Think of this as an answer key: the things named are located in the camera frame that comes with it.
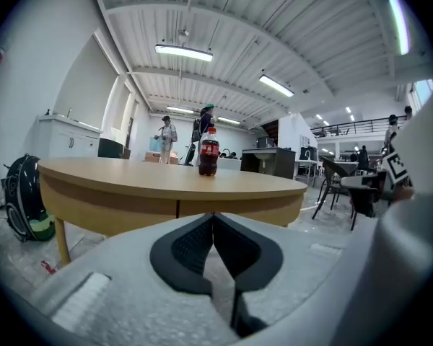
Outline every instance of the fluorescent light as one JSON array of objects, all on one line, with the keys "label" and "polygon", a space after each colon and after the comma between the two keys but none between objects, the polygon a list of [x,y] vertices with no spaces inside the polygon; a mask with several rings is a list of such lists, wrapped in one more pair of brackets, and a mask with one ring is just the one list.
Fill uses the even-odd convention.
[{"label": "fluorescent light", "polygon": [[172,110],[173,112],[185,112],[187,114],[193,114],[192,110],[188,109],[180,109],[179,107],[167,107],[168,110]]},{"label": "fluorescent light", "polygon": [[222,122],[232,123],[232,124],[240,124],[240,122],[237,122],[236,120],[227,119],[223,117],[218,117],[218,120],[221,120]]},{"label": "fluorescent light", "polygon": [[294,93],[292,91],[290,91],[289,89],[285,88],[284,86],[278,84],[277,82],[273,81],[271,78],[268,78],[265,75],[262,75],[259,79],[264,84],[267,84],[268,86],[273,87],[274,89],[278,90],[279,92],[282,92],[287,97],[294,96]]},{"label": "fluorescent light", "polygon": [[213,54],[206,53],[205,51],[169,45],[156,45],[156,53],[187,56],[188,58],[200,59],[202,61],[211,61],[213,58]]},{"label": "fluorescent light", "polygon": [[409,52],[409,36],[401,2],[400,0],[390,0],[390,5],[393,10],[393,16],[395,17],[396,27],[398,28],[399,49],[401,55],[405,55]]}]

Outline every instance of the white cabinet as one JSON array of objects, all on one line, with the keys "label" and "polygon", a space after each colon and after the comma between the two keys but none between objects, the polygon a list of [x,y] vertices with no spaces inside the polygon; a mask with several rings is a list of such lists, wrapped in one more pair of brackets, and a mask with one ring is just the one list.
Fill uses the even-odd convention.
[{"label": "white cabinet", "polygon": [[33,154],[41,159],[98,155],[101,130],[62,115],[37,119]]}]

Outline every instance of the desk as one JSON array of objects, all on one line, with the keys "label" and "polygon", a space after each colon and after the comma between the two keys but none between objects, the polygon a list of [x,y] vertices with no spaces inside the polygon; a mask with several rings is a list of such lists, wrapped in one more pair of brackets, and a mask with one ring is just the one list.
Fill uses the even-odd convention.
[{"label": "desk", "polygon": [[[307,177],[298,177],[298,166],[301,164],[307,164],[308,165],[308,176]],[[315,179],[316,179],[316,166],[317,166],[318,162],[316,160],[296,160],[295,161],[295,178],[296,179],[306,179],[306,185],[309,186],[308,184],[310,183],[310,173],[311,173],[311,168],[313,168],[313,173],[312,173],[312,187],[315,186]]]},{"label": "desk", "polygon": [[43,205],[56,217],[61,261],[70,262],[64,221],[114,236],[199,213],[235,213],[287,226],[294,221],[307,186],[280,177],[104,158],[38,162]]}]

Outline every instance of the person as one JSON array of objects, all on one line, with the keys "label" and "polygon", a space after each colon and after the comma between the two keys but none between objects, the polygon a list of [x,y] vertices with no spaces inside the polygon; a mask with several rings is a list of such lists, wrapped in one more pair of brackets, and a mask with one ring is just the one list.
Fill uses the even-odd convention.
[{"label": "person", "polygon": [[[201,122],[199,125],[199,134],[202,139],[202,135],[210,128],[214,127],[216,119],[213,116],[214,114],[214,105],[213,104],[205,104],[205,107],[201,110]],[[199,160],[201,156],[201,142],[199,141],[197,145],[197,161],[196,166],[199,166]]]},{"label": "person", "polygon": [[159,135],[155,135],[154,138],[157,140],[162,139],[162,148],[160,149],[160,160],[159,163],[170,164],[170,152],[172,151],[173,143],[178,141],[178,135],[176,128],[172,124],[168,115],[162,118],[164,126],[160,128],[162,132]]},{"label": "person", "polygon": [[410,105],[407,105],[404,108],[404,114],[406,114],[406,120],[410,120],[412,118],[412,107]]},{"label": "person", "polygon": [[358,169],[369,169],[369,157],[365,145],[363,145],[358,154]]},{"label": "person", "polygon": [[390,117],[388,117],[388,123],[390,123],[390,127],[385,132],[385,140],[383,141],[383,148],[386,148],[385,155],[394,152],[393,147],[391,146],[391,140],[398,132],[398,117],[396,117],[394,114],[390,115]]}]

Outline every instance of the floor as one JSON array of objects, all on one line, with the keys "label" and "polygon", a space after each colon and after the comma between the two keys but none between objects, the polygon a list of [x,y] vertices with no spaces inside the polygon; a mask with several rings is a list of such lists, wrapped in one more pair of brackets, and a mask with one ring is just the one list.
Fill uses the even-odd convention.
[{"label": "floor", "polygon": [[[318,188],[308,188],[300,215],[295,222],[289,224],[289,229],[351,236],[349,198],[341,196],[333,210],[330,210],[331,196],[328,197],[316,219],[312,220],[318,195]],[[358,215],[357,224],[366,219],[368,218]],[[66,223],[66,235],[73,260],[105,239],[102,235],[85,231],[68,223]],[[215,263],[218,259],[217,252],[211,250],[207,264]],[[206,265],[204,275],[211,280],[212,271],[209,265]],[[47,242],[21,243],[8,227],[5,211],[0,210],[0,280],[3,283],[28,299],[32,292],[51,275],[50,271],[58,270],[60,267],[58,247],[54,237]],[[220,286],[220,290],[225,292],[227,288],[225,290]],[[229,310],[230,307],[223,309],[222,312],[230,316]]]}]

